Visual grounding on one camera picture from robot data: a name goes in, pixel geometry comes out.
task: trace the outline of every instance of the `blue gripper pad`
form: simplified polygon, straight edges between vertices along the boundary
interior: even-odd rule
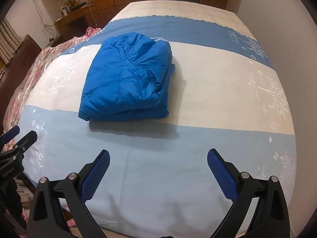
[[[207,162],[225,197],[235,203],[238,199],[237,183],[212,149],[208,152]]]
[[[4,145],[9,143],[15,136],[17,136],[20,133],[20,127],[14,126],[12,129],[10,129],[8,132],[2,135],[2,141],[0,145]]]
[[[103,176],[110,165],[110,154],[105,149],[92,163],[93,167],[81,184],[80,198],[82,201],[91,200],[96,192]]]

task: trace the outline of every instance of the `folded blue jacket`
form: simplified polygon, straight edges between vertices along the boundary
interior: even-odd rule
[[[174,71],[168,42],[134,32],[109,38],[87,73],[78,116],[85,121],[164,118]]]

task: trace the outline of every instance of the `silver bolt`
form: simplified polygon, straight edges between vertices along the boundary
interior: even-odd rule
[[[278,182],[278,178],[276,176],[272,176],[271,179],[273,182]]]
[[[42,177],[41,179],[40,179],[40,183],[45,183],[47,181],[47,178],[46,177]]]
[[[77,177],[77,174],[76,174],[76,173],[71,173],[71,174],[68,176],[68,178],[71,179],[71,180],[76,179],[76,177]]]
[[[247,172],[242,172],[241,173],[242,178],[244,179],[248,179],[250,177],[250,175]]]

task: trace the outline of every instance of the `beige curtain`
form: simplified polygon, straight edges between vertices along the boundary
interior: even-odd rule
[[[8,20],[4,18],[0,25],[0,57],[5,64],[13,57],[21,44],[21,38],[15,33]]]

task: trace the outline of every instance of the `brown headboard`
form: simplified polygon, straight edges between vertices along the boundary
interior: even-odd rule
[[[7,64],[0,80],[0,135],[3,133],[2,122],[10,99],[41,51],[39,45],[29,35],[26,35],[19,50]]]

